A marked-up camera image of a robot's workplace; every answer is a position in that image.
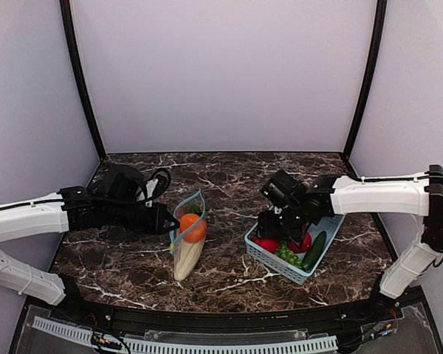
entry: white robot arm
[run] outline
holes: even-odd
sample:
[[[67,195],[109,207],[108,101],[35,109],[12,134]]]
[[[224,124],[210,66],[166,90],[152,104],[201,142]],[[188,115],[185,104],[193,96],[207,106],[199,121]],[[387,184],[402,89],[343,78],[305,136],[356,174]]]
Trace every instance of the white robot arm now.
[[[301,240],[305,225],[318,223],[325,216],[353,212],[398,212],[425,217],[423,235],[418,235],[381,276],[378,290],[389,299],[399,297],[430,264],[443,257],[443,169],[438,165],[409,176],[319,177],[308,187],[281,170],[261,193],[282,212],[260,213],[260,237]]]
[[[157,170],[149,180],[124,165],[112,165],[89,188],[71,187],[42,198],[0,205],[0,243],[31,235],[124,226],[161,234],[179,227],[165,204],[153,200],[167,190],[171,177]],[[0,249],[0,285],[19,294],[58,305],[77,289],[71,277],[24,264]]]

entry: marble table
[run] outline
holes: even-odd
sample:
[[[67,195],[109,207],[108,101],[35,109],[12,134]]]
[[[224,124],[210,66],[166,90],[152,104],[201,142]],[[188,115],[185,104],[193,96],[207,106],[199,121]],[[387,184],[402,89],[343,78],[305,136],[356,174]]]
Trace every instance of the marble table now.
[[[248,256],[243,236],[268,206],[259,189],[279,169],[311,181],[346,173],[337,153],[135,153],[108,156],[147,177],[170,170],[173,184],[160,199],[172,210],[203,189],[208,233],[193,273],[172,276],[168,235],[142,235],[118,227],[70,232],[53,272],[73,276],[87,300],[110,305],[200,313],[252,313],[336,305],[368,297],[378,273],[391,264],[372,217],[347,215],[315,275],[304,285]]]

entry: plastic basket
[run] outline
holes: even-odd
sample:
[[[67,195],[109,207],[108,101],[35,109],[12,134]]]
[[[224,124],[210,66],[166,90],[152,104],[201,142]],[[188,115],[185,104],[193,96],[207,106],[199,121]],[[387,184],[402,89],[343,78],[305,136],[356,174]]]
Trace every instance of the plastic basket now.
[[[271,268],[272,270],[277,271],[279,274],[284,275],[291,281],[302,285],[309,277],[311,277],[315,273],[315,270],[325,256],[325,253],[328,251],[328,248],[332,244],[334,237],[338,233],[338,229],[343,223],[344,218],[344,215],[337,215],[333,218],[323,218],[318,225],[311,225],[309,227],[308,233],[310,234],[310,236],[312,236],[312,242],[315,240],[318,234],[320,234],[320,232],[326,232],[326,242],[323,253],[321,254],[317,263],[309,272],[302,271],[301,269],[293,266],[292,264],[289,264],[285,260],[277,257],[275,254],[267,251],[266,249],[263,249],[262,247],[252,242],[251,239],[256,233],[256,228],[258,224],[254,225],[251,230],[244,236],[244,240],[247,245],[247,253],[267,267]],[[298,254],[297,256],[300,259],[303,259],[305,253]]]

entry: red fruit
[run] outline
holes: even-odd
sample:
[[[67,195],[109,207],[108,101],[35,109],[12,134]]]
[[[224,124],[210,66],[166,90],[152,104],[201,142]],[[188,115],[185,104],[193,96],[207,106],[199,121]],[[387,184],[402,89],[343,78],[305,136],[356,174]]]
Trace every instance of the red fruit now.
[[[312,238],[310,235],[306,232],[305,238],[303,239],[303,243],[295,243],[292,241],[289,241],[287,243],[287,246],[294,252],[294,253],[304,253],[309,250],[309,248],[312,246]]]
[[[279,240],[276,240],[274,238],[253,238],[253,242],[261,246],[263,249],[266,249],[267,251],[274,253],[276,249],[279,247]]]

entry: white vent strip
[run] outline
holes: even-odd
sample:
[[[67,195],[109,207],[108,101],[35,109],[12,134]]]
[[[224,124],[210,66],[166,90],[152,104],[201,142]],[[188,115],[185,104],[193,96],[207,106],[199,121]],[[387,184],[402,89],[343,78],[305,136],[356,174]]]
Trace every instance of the white vent strip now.
[[[91,347],[90,330],[72,327],[38,316],[35,317],[33,328]],[[239,346],[169,344],[127,338],[123,340],[130,347],[133,354],[314,354],[338,349],[336,336],[287,343]],[[107,350],[113,353],[126,353],[125,348],[122,348],[119,352],[117,350]]]

